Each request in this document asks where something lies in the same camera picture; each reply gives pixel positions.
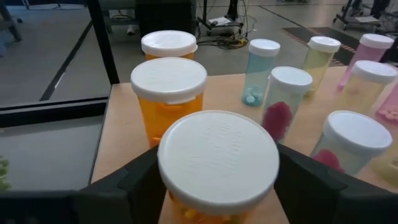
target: gray floor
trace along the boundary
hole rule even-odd
[[[250,15],[248,29],[253,29],[249,39],[267,38],[278,41],[282,48],[275,65],[298,67],[302,64],[307,49],[281,33],[281,28],[297,27],[299,24],[304,27],[333,26],[341,30],[341,23],[333,25],[331,21],[345,2],[346,0],[310,0],[308,4],[297,4],[275,0],[246,0]],[[209,6],[214,5],[209,18],[223,16],[228,4],[229,0],[209,0]],[[86,9],[41,10],[33,7],[33,10],[27,11],[20,7],[10,7],[10,10],[13,16],[24,20],[24,23],[18,24],[24,40],[15,43],[8,33],[0,33],[0,38],[7,42],[7,54],[0,58],[1,106],[38,101],[90,21]],[[131,70],[144,61],[139,35],[127,36],[126,27],[114,27],[113,31],[109,40],[116,67],[120,80],[128,82]],[[202,35],[206,34],[205,31],[202,27]],[[359,38],[364,32],[369,32],[369,28],[352,29],[347,33]],[[243,73],[247,57],[247,47],[221,50],[200,46],[195,54],[195,60],[208,70],[209,75]],[[50,100],[107,96],[109,89],[110,84],[92,29],[57,83]],[[98,117],[0,130],[0,155],[11,161],[8,179],[12,188],[56,190],[84,187],[90,175],[101,122],[102,118]]]
[[[250,33],[249,39],[268,38],[280,42],[282,50],[276,65],[299,66],[306,48],[280,32],[281,28],[296,27],[296,25],[259,6],[305,27],[333,26],[341,30],[342,24],[337,22],[333,25],[331,20],[345,2],[346,0],[310,0],[308,4],[302,4],[275,0],[246,0],[246,4],[249,5],[249,30],[252,29],[253,18],[257,20],[254,25],[256,31]],[[224,15],[228,4],[229,0],[210,0],[209,7],[214,7],[210,10],[209,17]],[[15,43],[9,34],[4,32],[0,34],[0,37],[7,40],[8,46],[6,56],[0,58],[0,104],[2,105],[38,101],[90,21],[90,15],[84,8],[27,11],[20,7],[10,7],[10,10],[13,16],[24,20],[24,23],[18,24],[24,40]],[[109,36],[122,82],[128,82],[131,70],[144,61],[138,35],[127,36],[125,30],[125,27],[115,27],[114,33]],[[364,32],[369,30],[352,29],[347,33],[358,38]],[[247,56],[247,47],[238,50],[221,50],[216,47],[201,46],[195,55],[195,60],[206,67],[209,75],[224,75],[244,72]],[[109,93],[109,88],[100,49],[92,29],[62,76],[51,100],[105,96]]]
[[[78,190],[88,184],[103,117],[9,128],[0,155],[12,190]]]

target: pink pill bottle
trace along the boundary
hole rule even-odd
[[[354,57],[351,59],[343,78],[341,78],[337,88],[342,90],[351,76],[351,69],[358,60],[380,61],[387,49],[394,43],[390,37],[378,34],[364,34],[359,40]]]
[[[398,124],[398,83],[376,111],[376,116],[393,124]]]

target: white pill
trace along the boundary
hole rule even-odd
[[[254,100],[256,100],[256,99],[254,98],[254,96],[248,96],[248,97],[246,97],[246,102],[248,102],[248,103],[253,103]]]
[[[261,93],[251,93],[254,97],[260,98],[262,97]]]

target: equipment stand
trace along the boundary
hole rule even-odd
[[[342,15],[336,14],[336,17],[333,19],[333,23],[336,22],[337,19],[339,19],[341,22],[343,22],[343,30],[347,30],[347,25],[348,24],[361,24],[361,25],[371,25],[371,26],[376,26],[379,27],[380,23],[379,22],[360,22],[355,17],[348,16],[348,10],[351,7],[351,3],[353,0],[348,0],[347,5],[343,6],[341,8],[341,12],[343,13]]]
[[[242,28],[243,23],[236,21],[236,19],[239,17],[238,16],[238,0],[229,0],[229,8],[227,15],[224,16],[231,22],[223,25],[217,25],[217,24],[211,24],[209,21],[207,21],[207,0],[203,1],[203,15],[201,17],[197,17],[198,21],[203,24],[207,29],[207,35],[211,35],[211,31],[214,28],[225,28],[225,27],[238,27]]]

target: yellow pill bottle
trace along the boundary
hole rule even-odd
[[[150,147],[176,120],[202,110],[206,79],[198,62],[176,57],[149,60],[131,72]]]
[[[178,224],[242,224],[267,196],[279,170],[268,132],[228,111],[176,121],[157,153]]]
[[[340,45],[340,41],[330,37],[316,36],[310,39],[303,70],[311,75],[313,81],[311,90],[307,91],[304,97],[311,98],[318,90],[330,61],[340,49]]]
[[[141,49],[146,60],[161,57],[183,57],[193,60],[197,48],[196,37],[184,31],[151,32],[141,39]]]
[[[386,85],[396,79],[391,66],[369,60],[358,60],[351,71],[347,85],[341,92],[336,110],[366,114]]]

